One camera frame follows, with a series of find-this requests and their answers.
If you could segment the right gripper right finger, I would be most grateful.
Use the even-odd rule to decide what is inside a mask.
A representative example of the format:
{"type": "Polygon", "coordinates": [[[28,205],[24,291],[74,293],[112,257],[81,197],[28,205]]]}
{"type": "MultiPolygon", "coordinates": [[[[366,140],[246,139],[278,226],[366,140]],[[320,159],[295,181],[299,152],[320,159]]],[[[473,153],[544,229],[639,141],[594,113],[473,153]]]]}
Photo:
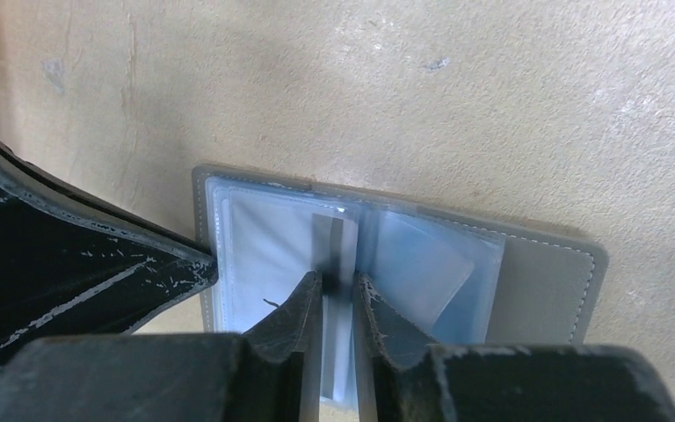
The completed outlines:
{"type": "Polygon", "coordinates": [[[632,349],[443,344],[364,274],[353,310],[363,421],[675,421],[669,390],[632,349]]]}

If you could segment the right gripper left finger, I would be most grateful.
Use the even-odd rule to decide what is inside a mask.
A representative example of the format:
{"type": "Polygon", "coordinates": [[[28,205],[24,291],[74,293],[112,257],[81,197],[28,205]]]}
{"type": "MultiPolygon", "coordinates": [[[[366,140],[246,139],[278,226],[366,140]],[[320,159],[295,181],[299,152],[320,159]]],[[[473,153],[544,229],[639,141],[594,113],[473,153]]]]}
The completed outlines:
{"type": "Polygon", "coordinates": [[[0,377],[0,421],[316,421],[323,280],[245,333],[41,338],[0,377]]]}

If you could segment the grey card holder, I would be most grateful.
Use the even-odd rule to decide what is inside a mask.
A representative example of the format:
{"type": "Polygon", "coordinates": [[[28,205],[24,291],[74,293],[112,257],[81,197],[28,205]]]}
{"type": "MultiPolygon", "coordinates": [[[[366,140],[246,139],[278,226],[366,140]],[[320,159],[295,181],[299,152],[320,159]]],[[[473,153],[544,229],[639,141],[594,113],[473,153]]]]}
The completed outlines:
{"type": "Polygon", "coordinates": [[[200,165],[197,238],[219,279],[202,297],[210,331],[244,332],[275,310],[312,261],[312,219],[343,221],[341,281],[350,325],[343,404],[358,407],[351,286],[368,276],[410,322],[452,344],[578,344],[609,257],[595,243],[443,211],[378,193],[200,165]]]}

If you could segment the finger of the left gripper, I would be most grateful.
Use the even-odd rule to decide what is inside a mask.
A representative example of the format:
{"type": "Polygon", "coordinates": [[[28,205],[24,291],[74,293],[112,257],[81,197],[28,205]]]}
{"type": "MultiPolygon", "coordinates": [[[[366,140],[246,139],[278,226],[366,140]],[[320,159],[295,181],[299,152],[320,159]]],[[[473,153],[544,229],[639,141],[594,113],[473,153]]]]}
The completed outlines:
{"type": "Polygon", "coordinates": [[[60,181],[0,142],[0,369],[36,338],[136,331],[216,280],[206,246],[60,181]]]}

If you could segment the white magnetic stripe card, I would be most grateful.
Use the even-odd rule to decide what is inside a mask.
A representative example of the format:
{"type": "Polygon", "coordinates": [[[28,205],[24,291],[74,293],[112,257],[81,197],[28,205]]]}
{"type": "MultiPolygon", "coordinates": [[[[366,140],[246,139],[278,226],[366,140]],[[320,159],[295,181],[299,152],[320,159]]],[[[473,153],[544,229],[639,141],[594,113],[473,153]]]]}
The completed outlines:
{"type": "Polygon", "coordinates": [[[312,219],[313,267],[323,284],[323,357],[321,395],[336,404],[345,401],[350,363],[350,315],[341,281],[343,221],[328,215],[312,219]]]}

